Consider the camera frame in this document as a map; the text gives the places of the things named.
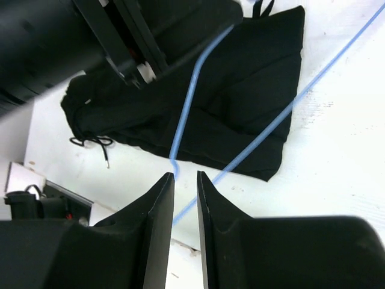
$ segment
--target white table surface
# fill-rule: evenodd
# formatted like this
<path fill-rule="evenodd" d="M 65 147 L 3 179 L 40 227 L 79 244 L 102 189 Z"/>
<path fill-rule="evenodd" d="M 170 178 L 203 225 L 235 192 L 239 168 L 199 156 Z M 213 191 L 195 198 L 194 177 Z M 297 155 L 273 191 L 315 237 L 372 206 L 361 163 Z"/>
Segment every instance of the white table surface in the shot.
<path fill-rule="evenodd" d="M 277 12 L 302 4 L 306 33 L 300 91 L 383 4 L 383 0 L 280 0 Z M 251 15 L 251 4 L 244 4 Z M 385 13 L 369 27 L 295 109 L 279 172 L 269 182 L 229 174 L 217 188 L 255 217 L 360 216 L 385 240 Z M 104 206 L 119 210 L 145 193 L 168 160 L 122 144 L 102 150 L 72 145 L 60 100 L 67 82 L 35 103 L 25 165 Z M 218 171 L 179 162 L 174 213 L 196 195 L 196 173 Z M 199 248 L 197 210 L 173 238 Z"/>

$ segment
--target drawstring cord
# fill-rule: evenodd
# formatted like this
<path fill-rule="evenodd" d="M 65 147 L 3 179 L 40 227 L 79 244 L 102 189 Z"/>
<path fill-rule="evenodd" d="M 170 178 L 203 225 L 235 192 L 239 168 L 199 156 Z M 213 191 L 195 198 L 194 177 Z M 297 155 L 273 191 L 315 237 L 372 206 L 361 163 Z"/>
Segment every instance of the drawstring cord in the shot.
<path fill-rule="evenodd" d="M 92 132 L 82 132 L 79 123 L 77 120 L 77 115 L 79 113 L 79 110 L 89 104 L 91 102 L 91 99 L 87 100 L 84 102 L 84 105 L 78 107 L 74 114 L 73 114 L 73 128 L 76 130 L 76 134 L 79 135 L 79 137 L 71 137 L 70 142 L 73 143 L 74 145 L 81 146 L 82 148 L 85 147 L 85 142 L 86 141 L 92 141 L 93 143 L 100 145 L 103 149 L 103 154 L 104 154 L 104 160 L 106 162 L 107 169 L 109 169 L 109 160 L 108 160 L 108 154 L 107 154 L 107 149 L 106 147 L 111 146 L 114 141 L 111 140 L 108 137 L 98 137 L 94 135 Z"/>

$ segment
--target black cloth bag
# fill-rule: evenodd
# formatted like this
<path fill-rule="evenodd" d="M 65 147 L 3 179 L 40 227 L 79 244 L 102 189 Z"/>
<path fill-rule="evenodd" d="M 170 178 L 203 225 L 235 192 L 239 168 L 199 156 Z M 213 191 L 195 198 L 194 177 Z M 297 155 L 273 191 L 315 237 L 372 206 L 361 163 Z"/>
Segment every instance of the black cloth bag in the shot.
<path fill-rule="evenodd" d="M 204 63 L 178 160 L 223 169 L 297 94 L 304 9 L 260 15 L 261 3 Z M 107 136 L 167 158 L 196 59 L 142 90 L 107 67 L 74 78 L 61 103 L 74 136 Z M 269 180 L 290 124 L 291 116 L 234 172 Z"/>

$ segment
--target black object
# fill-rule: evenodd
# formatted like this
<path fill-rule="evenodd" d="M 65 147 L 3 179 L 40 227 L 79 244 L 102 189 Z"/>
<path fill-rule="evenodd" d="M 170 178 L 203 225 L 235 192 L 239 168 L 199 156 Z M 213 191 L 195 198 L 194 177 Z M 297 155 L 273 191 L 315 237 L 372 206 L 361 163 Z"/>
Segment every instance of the black object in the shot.
<path fill-rule="evenodd" d="M 11 206 L 12 220 L 32 219 L 60 219 L 65 218 L 68 212 L 67 199 L 61 197 L 42 197 L 25 191 L 7 193 L 4 198 L 6 205 Z"/>
<path fill-rule="evenodd" d="M 109 169 L 109 159 L 108 159 L 108 154 L 107 154 L 107 146 L 111 146 L 114 141 L 111 140 L 110 138 L 106 137 L 98 137 L 95 135 L 90 135 L 90 134 L 83 134 L 81 131 L 79 131 L 79 134 L 81 134 L 80 137 L 71 137 L 70 142 L 73 143 L 76 146 L 80 146 L 82 148 L 85 147 L 85 142 L 86 141 L 92 141 L 93 143 L 101 146 L 103 150 L 103 156 L 104 160 L 106 162 L 107 169 Z"/>
<path fill-rule="evenodd" d="M 1 1 L 0 43 L 0 95 L 17 105 L 104 59 L 71 0 Z"/>
<path fill-rule="evenodd" d="M 2 288 L 164 288 L 174 179 L 92 228 L 69 220 L 0 222 Z"/>
<path fill-rule="evenodd" d="M 262 15 L 244 19 L 203 65 L 178 160 L 223 169 L 297 94 L 304 9 Z M 74 136 L 106 135 L 168 157 L 195 61 L 142 90 L 108 69 L 73 79 L 61 105 Z M 291 116 L 234 171 L 269 180 L 280 167 L 290 124 Z"/>
<path fill-rule="evenodd" d="M 385 288 L 384 249 L 364 220 L 254 219 L 205 173 L 197 185 L 205 289 Z"/>
<path fill-rule="evenodd" d="M 106 60 L 126 84 L 144 85 L 240 22 L 232 0 L 4 0 L 0 3 L 0 116 Z"/>
<path fill-rule="evenodd" d="M 48 199 L 61 198 L 66 200 L 66 217 L 73 220 L 81 218 L 90 221 L 92 202 L 67 189 L 46 181 L 44 194 Z"/>

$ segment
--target white surface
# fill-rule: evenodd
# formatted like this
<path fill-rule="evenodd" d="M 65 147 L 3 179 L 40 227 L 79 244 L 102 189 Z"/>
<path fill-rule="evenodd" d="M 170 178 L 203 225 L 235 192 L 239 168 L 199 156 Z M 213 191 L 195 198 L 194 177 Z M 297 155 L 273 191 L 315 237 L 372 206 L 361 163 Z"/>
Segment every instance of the white surface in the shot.
<path fill-rule="evenodd" d="M 0 202 L 0 221 L 9 221 L 11 219 L 11 207 Z"/>
<path fill-rule="evenodd" d="M 306 9 L 301 90 L 381 6 L 383 0 L 281 0 L 273 11 Z M 250 4 L 245 14 L 251 15 Z M 252 216 L 348 214 L 365 218 L 385 240 L 385 13 L 295 109 L 282 166 L 270 182 L 230 174 L 218 189 Z M 116 144 L 102 149 L 70 144 L 60 100 L 67 84 L 36 102 L 26 165 L 50 181 L 114 210 L 145 193 L 168 160 Z M 218 171 L 180 163 L 174 213 L 196 195 L 196 173 Z M 173 238 L 199 248 L 197 210 L 174 229 Z"/>
<path fill-rule="evenodd" d="M 99 203 L 93 203 L 91 207 L 89 225 L 94 226 L 97 222 L 104 220 L 116 212 L 117 210 L 107 208 Z"/>
<path fill-rule="evenodd" d="M 29 104 L 0 119 L 0 194 L 5 190 L 9 163 L 24 160 L 31 116 Z"/>
<path fill-rule="evenodd" d="M 171 240 L 165 289 L 203 289 L 202 256 L 199 251 Z"/>

